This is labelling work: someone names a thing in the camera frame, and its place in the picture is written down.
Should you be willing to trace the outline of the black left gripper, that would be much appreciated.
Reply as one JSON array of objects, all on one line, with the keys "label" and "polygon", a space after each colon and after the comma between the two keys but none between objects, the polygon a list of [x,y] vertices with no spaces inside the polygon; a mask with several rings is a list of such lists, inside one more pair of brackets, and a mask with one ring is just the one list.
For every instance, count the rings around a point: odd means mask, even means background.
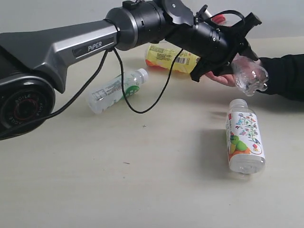
[{"label": "black left gripper", "polygon": [[233,74],[230,61],[237,54],[258,60],[246,36],[253,27],[262,24],[261,20],[254,13],[246,17],[239,12],[232,13],[240,17],[232,26],[217,25],[211,20],[196,21],[193,25],[168,23],[165,40],[199,57],[190,73],[192,81],[199,82],[208,72],[215,76]]}]

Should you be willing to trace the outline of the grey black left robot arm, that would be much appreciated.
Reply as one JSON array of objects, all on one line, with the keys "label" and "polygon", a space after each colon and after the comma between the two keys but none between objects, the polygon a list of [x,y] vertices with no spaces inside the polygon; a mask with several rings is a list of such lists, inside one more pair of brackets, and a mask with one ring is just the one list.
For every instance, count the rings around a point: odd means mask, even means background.
[{"label": "grey black left robot arm", "polygon": [[104,20],[0,36],[0,138],[33,131],[55,117],[55,92],[66,88],[67,69],[103,52],[127,51],[162,40],[199,57],[193,81],[232,73],[236,55],[257,60],[246,35],[261,20],[253,13],[232,26],[212,21],[203,6],[193,13],[180,0],[126,0]]}]

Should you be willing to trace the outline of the black sleeved forearm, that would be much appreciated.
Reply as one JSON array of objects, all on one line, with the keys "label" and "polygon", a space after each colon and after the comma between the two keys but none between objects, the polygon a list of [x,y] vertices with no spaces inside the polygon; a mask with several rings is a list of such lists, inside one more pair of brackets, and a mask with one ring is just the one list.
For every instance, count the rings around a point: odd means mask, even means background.
[{"label": "black sleeved forearm", "polygon": [[304,55],[261,57],[261,66],[268,73],[267,90],[263,94],[280,95],[289,100],[304,100]]}]

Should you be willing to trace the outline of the open human hand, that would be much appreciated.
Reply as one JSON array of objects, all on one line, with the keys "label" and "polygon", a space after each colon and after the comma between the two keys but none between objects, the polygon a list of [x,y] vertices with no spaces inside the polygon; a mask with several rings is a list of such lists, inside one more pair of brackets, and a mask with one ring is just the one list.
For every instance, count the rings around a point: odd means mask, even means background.
[{"label": "open human hand", "polygon": [[[257,61],[251,61],[251,60],[245,60],[245,59],[239,59],[236,60],[237,64],[242,66],[244,69],[250,69],[253,66],[261,66],[261,60],[258,59]],[[207,78],[209,78],[212,81],[215,81],[217,83],[220,83],[225,86],[229,87],[235,87],[236,83],[234,80],[233,74],[227,74],[227,75],[221,75],[221,76],[215,76],[211,71],[204,74]]]}]

